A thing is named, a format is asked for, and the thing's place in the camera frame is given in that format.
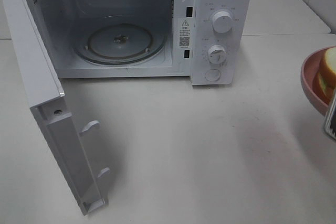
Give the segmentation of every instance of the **timer knob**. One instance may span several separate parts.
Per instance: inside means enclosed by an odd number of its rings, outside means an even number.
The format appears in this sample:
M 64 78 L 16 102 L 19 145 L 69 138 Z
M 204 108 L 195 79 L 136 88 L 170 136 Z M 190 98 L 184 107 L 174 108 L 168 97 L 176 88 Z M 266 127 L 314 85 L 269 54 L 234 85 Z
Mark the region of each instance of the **timer knob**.
M 226 51 L 223 46 L 213 45 L 208 50 L 208 58 L 212 64 L 221 64 L 226 60 Z
M 212 26 L 220 34 L 230 31 L 233 25 L 233 16 L 227 10 L 219 10 L 212 16 Z

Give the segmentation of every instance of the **warning label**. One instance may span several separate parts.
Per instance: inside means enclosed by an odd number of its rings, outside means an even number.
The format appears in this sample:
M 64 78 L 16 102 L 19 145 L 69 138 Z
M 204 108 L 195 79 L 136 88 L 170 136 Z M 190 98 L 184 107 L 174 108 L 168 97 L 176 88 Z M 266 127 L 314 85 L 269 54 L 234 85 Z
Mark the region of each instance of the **warning label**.
M 194 18 L 179 18 L 179 48 L 190 49 L 194 33 Z

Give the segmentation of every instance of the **microwave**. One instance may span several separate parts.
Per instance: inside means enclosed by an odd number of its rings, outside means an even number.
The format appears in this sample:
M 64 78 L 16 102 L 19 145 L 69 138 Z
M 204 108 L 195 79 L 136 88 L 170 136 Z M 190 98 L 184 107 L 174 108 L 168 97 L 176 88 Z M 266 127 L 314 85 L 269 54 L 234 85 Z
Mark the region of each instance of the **microwave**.
M 30 110 L 82 213 L 107 203 L 60 78 L 233 79 L 249 0 L 3 0 Z

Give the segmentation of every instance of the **control panel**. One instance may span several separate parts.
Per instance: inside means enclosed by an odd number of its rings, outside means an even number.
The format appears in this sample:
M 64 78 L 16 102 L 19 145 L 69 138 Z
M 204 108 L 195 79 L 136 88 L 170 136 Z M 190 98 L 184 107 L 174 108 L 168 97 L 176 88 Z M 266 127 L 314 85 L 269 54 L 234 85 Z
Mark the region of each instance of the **control panel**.
M 192 84 L 229 84 L 249 0 L 198 1 Z

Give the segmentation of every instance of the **microwave door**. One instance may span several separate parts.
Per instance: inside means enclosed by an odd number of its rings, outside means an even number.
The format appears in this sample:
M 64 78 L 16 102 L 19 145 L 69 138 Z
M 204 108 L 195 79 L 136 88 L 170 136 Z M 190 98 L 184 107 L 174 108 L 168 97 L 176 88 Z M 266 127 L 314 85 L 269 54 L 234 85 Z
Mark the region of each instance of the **microwave door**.
M 3 0 L 3 4 L 30 110 L 85 215 L 106 202 L 97 184 L 101 172 L 93 175 L 81 142 L 82 136 L 99 122 L 89 122 L 81 132 L 76 130 L 27 0 Z

